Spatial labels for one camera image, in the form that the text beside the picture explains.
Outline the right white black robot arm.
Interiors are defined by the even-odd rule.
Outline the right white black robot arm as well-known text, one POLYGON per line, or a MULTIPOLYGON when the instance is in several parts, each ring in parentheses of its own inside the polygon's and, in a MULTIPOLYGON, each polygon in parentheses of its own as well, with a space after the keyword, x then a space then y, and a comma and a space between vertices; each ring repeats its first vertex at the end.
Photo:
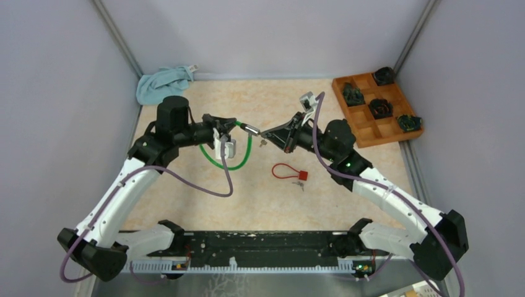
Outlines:
POLYGON ((434 280, 459 272, 458 261, 469 248, 463 216, 455 210, 437 210, 385 178, 354 149, 355 137, 346 120, 332 120, 321 131, 305 116, 297 113, 288 123, 262 132, 263 139, 285 153, 300 147, 330 161, 327 171, 337 184, 368 199, 403 226, 362 218, 349 229, 346 248, 336 244, 337 250, 345 256, 369 250, 402 256, 434 280))

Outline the green cable lock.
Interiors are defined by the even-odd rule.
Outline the green cable lock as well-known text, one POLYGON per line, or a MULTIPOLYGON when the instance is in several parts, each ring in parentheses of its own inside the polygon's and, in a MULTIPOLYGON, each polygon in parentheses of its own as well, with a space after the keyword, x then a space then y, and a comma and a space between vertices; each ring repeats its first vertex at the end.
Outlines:
MULTIPOLYGON (((254 126, 252 125, 249 125, 249 124, 246 124, 244 122, 241 122, 239 120, 236 120, 235 121, 235 125, 237 127, 239 127, 240 129, 244 130, 247 134, 248 134, 248 138, 247 138, 247 144, 246 144, 246 150, 245 150, 245 154, 243 156, 243 159, 242 161, 235 165, 235 166, 228 166, 228 170, 229 171, 235 171, 235 170, 239 170, 241 169, 242 167, 244 167, 246 165, 246 163, 248 162, 249 158, 250 158, 250 155, 251 155, 251 151, 252 151, 252 144, 253 144, 253 137, 254 136, 260 136, 261 135, 261 131, 258 129, 258 128, 255 128, 254 126)), ((223 165, 219 162, 217 162, 215 160, 215 158, 212 158, 208 152, 206 151, 206 149, 204 148, 204 146, 201 144, 199 145, 199 149, 201 151, 201 153, 204 155, 204 157, 211 163, 213 164, 214 166, 220 168, 220 169, 223 169, 223 165)))

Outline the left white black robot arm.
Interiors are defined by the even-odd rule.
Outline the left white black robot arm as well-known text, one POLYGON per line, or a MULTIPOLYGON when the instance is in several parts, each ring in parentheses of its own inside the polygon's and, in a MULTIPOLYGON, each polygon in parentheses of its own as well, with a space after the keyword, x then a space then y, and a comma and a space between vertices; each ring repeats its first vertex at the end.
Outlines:
POLYGON ((152 228, 122 233, 121 227, 146 190, 163 174, 172 174, 169 164, 180 149, 208 145, 221 161, 233 157, 235 141, 230 133, 235 118, 204 114, 197 122, 182 96, 169 96, 157 106, 152 121, 128 151, 123 166, 95 208, 75 227, 64 228, 58 242, 89 275, 107 282, 127 264, 154 252, 180 255, 185 247, 184 229, 169 220, 152 228))

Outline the red cable padlock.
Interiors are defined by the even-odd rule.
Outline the red cable padlock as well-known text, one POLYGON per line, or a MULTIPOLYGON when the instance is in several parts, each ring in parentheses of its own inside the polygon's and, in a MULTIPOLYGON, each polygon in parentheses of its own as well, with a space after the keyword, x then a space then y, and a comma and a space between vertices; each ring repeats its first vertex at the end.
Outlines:
POLYGON ((273 177, 277 179, 294 179, 297 181, 307 181, 309 173, 305 170, 298 170, 287 163, 276 163, 271 168, 273 177))

